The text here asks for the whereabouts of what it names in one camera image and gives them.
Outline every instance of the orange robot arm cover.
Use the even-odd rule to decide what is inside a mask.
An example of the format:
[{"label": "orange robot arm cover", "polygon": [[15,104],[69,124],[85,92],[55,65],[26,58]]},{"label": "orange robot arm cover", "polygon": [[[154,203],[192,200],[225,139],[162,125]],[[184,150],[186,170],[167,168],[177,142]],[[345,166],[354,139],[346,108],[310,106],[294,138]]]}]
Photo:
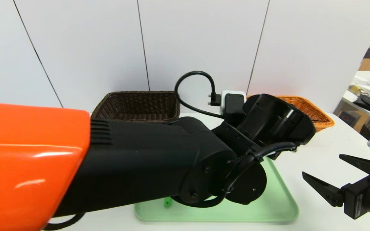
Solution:
[{"label": "orange robot arm cover", "polygon": [[0,231],[44,228],[89,140],[86,111],[0,104]]}]

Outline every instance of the white wall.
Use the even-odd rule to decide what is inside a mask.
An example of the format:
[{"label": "white wall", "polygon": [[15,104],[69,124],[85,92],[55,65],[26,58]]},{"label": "white wall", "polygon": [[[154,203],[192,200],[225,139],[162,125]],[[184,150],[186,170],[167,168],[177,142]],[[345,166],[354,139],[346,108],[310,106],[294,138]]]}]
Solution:
[{"label": "white wall", "polygon": [[61,106],[12,0],[0,0],[0,103]]},{"label": "white wall", "polygon": [[16,0],[67,108],[93,111],[109,92],[149,90],[135,0]]},{"label": "white wall", "polygon": [[270,0],[248,93],[333,112],[370,45],[370,0]]},{"label": "white wall", "polygon": [[[151,90],[173,90],[185,73],[210,74],[216,91],[248,89],[268,0],[139,0]],[[181,98],[203,110],[209,81],[191,76]],[[181,111],[190,111],[182,107]]]}]

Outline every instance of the desk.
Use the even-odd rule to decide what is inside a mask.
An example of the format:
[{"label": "desk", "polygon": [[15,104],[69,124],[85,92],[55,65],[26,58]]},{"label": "desk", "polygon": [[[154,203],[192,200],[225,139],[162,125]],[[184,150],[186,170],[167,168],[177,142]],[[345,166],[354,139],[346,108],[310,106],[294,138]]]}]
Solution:
[{"label": "desk", "polygon": [[[339,159],[349,154],[370,159],[366,139],[333,114],[328,114],[335,126],[315,134],[297,152],[282,153],[275,161],[286,186],[299,206],[299,217],[288,223],[173,223],[142,222],[134,215],[134,206],[122,206],[87,213],[76,224],[63,231],[370,231],[370,213],[357,220],[349,218],[342,208],[331,207],[303,179],[302,171],[321,178],[337,187],[354,183],[366,174]],[[201,120],[212,129],[221,119],[199,113],[181,113]]]},{"label": "desk", "polygon": [[364,112],[365,114],[367,114],[369,117],[370,117],[370,111],[369,110],[366,110],[365,108],[362,108],[356,104],[354,104],[354,101],[357,99],[358,97],[356,95],[354,95],[352,92],[350,91],[346,91],[345,94],[342,96],[342,100],[351,105],[352,107]]}]

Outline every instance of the orange wicker basket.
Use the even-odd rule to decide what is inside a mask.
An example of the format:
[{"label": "orange wicker basket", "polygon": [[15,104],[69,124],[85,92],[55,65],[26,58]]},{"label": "orange wicker basket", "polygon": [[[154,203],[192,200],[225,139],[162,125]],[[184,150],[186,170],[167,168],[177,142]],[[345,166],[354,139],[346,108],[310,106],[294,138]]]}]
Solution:
[{"label": "orange wicker basket", "polygon": [[309,118],[313,121],[317,132],[335,125],[335,122],[327,114],[325,114],[321,109],[316,107],[313,103],[311,103],[311,101],[307,100],[306,98],[291,95],[280,95],[276,97],[289,104],[294,105],[297,109],[307,114]]}]

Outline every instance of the light green tray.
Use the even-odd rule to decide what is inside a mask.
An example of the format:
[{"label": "light green tray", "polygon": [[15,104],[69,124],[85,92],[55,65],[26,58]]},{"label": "light green tray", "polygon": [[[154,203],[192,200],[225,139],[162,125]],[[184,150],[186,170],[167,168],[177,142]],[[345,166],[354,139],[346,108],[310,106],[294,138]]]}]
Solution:
[{"label": "light green tray", "polygon": [[244,206],[223,200],[217,206],[200,209],[172,201],[163,206],[158,199],[135,205],[136,216],[147,222],[287,222],[298,217],[299,208],[282,181],[276,167],[268,158],[262,162],[267,185],[263,195]]}]

